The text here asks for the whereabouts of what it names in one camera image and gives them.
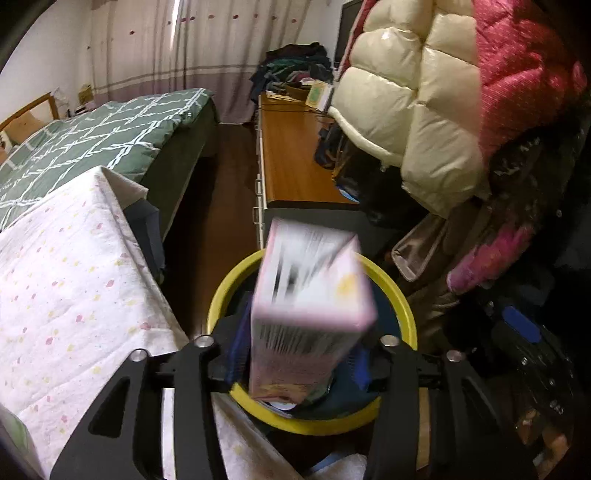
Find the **pink white carton box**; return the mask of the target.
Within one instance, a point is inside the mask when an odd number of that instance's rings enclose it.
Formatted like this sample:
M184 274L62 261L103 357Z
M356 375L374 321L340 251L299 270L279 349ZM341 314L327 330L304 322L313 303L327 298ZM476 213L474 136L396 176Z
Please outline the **pink white carton box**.
M249 396L301 404L378 319L356 234L271 223L250 312Z

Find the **green and white carton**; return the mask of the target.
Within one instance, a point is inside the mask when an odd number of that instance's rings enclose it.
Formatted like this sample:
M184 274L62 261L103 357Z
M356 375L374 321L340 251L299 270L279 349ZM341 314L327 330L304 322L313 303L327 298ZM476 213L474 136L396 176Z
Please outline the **green and white carton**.
M1 406L1 478L36 479L36 471L27 459L28 435L22 422Z

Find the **yellow rimmed dark trash bin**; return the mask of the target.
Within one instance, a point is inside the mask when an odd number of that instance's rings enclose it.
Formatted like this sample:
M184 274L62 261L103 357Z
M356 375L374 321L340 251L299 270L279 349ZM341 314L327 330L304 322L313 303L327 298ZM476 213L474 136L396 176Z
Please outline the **yellow rimmed dark trash bin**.
M252 253L236 264L221 281L209 305L205 327L208 334L214 331L218 320L238 309L239 297L252 288L262 259L262 250ZM379 313L379 330L396 335L410 347L417 348L416 323L406 297L377 264L363 256L360 262L372 282ZM353 431L374 421L380 409L380 397L356 387L346 363L335 370L328 395L308 410L297 407L288 412L274 411L250 398L240 384L232 387L230 395L243 410L259 421L278 430L307 436L332 436Z

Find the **white dotted tablecloth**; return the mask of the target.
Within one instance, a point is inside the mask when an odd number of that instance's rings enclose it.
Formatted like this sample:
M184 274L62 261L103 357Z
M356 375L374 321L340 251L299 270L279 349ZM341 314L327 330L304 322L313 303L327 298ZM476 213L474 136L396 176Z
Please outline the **white dotted tablecloth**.
M49 479L296 478L150 273L124 215L145 195L95 167L2 232L2 410Z

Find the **long wooden top cabinet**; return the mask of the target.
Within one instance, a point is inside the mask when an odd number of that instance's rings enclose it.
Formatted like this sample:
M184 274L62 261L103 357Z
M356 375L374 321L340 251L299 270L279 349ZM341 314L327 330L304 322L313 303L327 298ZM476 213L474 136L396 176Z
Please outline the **long wooden top cabinet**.
M274 218L361 233L363 213L339 193L332 174L315 162L318 132L331 120L303 102L259 95L256 111L256 207L252 220L259 245Z

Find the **green plaid quilt bed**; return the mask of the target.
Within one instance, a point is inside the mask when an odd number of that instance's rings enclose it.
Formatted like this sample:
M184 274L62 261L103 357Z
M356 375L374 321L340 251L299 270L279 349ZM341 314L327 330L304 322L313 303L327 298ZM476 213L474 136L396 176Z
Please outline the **green plaid quilt bed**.
M148 190L166 233L218 125L211 91L194 88L107 102L54 120L13 145L1 165L1 226L94 168L105 167Z

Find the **cream puffer jacket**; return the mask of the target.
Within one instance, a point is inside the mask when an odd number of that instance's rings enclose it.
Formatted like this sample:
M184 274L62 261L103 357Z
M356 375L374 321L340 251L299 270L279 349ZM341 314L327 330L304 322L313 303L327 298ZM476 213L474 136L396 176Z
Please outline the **cream puffer jacket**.
M329 114L360 150L401 171L430 212L485 190L481 82L470 1L376 1L361 18Z

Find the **pile of dark clothes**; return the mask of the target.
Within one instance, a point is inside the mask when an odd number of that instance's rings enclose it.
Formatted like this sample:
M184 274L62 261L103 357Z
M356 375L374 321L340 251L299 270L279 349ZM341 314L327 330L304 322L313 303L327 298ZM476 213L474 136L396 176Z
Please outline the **pile of dark clothes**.
M267 51L263 62L257 65L250 76L252 87L249 100L259 103L259 95L270 84L297 83L297 75L321 80L332 84L334 71L325 46L318 42L310 44L287 44L273 51Z

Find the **brown tissue box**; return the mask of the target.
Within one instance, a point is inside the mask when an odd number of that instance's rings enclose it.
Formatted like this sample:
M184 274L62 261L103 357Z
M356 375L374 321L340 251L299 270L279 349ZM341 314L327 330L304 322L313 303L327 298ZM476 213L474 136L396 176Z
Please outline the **brown tissue box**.
M78 91L79 105L86 105L94 100L93 87L90 84L83 84Z

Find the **wooden bed headboard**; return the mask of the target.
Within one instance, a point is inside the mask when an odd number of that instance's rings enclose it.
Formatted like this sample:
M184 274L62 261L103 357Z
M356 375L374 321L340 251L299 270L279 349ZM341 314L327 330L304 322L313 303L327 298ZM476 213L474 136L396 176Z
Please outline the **wooden bed headboard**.
M57 108L56 100L51 92L45 93L35 100L29 102L24 107L11 114L8 118L3 120L0 124L2 130L4 130L12 121L20 118L27 112L33 112L35 109L44 106L51 114L52 120L58 120L60 118L59 111Z

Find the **red dotted quilted jacket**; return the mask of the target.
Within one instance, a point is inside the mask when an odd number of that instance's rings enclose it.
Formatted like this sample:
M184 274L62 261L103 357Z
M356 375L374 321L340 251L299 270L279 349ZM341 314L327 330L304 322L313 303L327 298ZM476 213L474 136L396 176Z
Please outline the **red dotted quilted jacket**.
M479 146L488 163L509 141L577 102L588 80L543 1L476 1Z

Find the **pink and white curtain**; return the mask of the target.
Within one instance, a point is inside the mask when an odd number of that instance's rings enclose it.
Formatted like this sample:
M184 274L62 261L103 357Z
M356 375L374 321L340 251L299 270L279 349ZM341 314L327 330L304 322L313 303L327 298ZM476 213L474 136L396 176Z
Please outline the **pink and white curtain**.
M266 52L296 42L307 1L94 1L90 65L97 104L192 88L225 124L249 121L250 78Z

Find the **black television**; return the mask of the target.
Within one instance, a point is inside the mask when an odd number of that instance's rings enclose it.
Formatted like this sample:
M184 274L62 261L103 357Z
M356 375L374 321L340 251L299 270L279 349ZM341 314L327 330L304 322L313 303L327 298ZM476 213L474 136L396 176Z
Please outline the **black television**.
M341 17L339 17L337 45L335 45L335 70L339 69L339 65L341 65L342 58L344 58L346 44L348 44L349 41L349 35L351 35L353 24L355 24L356 16L359 14L362 5L362 0L348 1L344 5L342 5Z

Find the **green picture frame box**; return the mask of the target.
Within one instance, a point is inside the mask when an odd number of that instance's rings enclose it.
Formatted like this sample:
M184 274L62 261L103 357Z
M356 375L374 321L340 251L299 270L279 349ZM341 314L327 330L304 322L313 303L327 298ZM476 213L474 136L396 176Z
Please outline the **green picture frame box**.
M334 93L334 85L315 80L311 83L311 89L308 91L308 97L305 99L305 104L312 110L318 112L327 112L331 104L332 93Z

